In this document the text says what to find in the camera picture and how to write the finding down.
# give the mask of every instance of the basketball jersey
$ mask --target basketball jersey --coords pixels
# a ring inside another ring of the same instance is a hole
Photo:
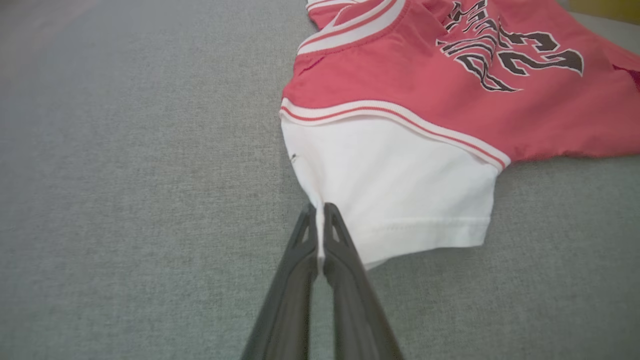
[[[338,205],[366,264],[482,244],[512,162],[640,153],[640,58],[555,0],[307,10],[320,31],[283,91],[287,151],[314,205]]]

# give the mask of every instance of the red jersey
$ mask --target red jersey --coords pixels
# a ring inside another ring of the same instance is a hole
[[[281,114],[397,121],[503,169],[640,152],[640,58],[555,0],[321,0]]]

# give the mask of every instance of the gray upholstery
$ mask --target gray upholstery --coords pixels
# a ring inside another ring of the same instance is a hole
[[[0,359],[237,359],[306,202],[302,0],[109,0],[0,102]],[[486,245],[370,272],[408,359],[640,358],[640,157],[515,165]],[[312,357],[331,359],[318,282]]]

